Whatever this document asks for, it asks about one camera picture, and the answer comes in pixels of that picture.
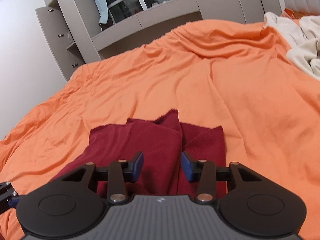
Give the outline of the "dark red garment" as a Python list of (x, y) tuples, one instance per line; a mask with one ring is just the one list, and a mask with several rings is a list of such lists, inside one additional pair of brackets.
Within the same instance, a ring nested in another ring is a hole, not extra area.
[(226, 164), (223, 128), (180, 122), (178, 111), (172, 109), (153, 121), (128, 119), (123, 125), (108, 124), (92, 129), (83, 154), (68, 163), (56, 178), (87, 162), (104, 167), (116, 160), (130, 160), (137, 152), (143, 153), (144, 165), (139, 180), (126, 184), (129, 196), (188, 194), (193, 197), (197, 184), (189, 183), (181, 169), (182, 152), (194, 160), (206, 159), (217, 166)]

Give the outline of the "grey wall cabinet unit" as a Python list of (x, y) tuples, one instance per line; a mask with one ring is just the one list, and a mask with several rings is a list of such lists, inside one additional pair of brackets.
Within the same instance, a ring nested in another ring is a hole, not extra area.
[(94, 0), (44, 0), (36, 9), (55, 61), (68, 80), (83, 64), (136, 48), (196, 20), (254, 23), (280, 14), (284, 0), (170, 0), (101, 30)]

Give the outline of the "cream white clothes pile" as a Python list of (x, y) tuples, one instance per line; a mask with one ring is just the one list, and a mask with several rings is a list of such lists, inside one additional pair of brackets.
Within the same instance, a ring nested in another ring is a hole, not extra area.
[(272, 12), (264, 23), (276, 29), (289, 44), (286, 57), (299, 70), (319, 80), (319, 16), (303, 16), (297, 22)]

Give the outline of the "orange bed sheet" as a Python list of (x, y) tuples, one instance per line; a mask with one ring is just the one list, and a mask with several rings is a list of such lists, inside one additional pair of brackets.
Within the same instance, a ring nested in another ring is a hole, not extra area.
[(182, 122), (223, 128), (227, 161), (299, 195), (301, 236), (319, 239), (319, 81), (288, 50), (262, 23), (204, 20), (85, 64), (1, 141), (1, 181), (26, 194), (78, 157), (91, 129), (176, 109)]

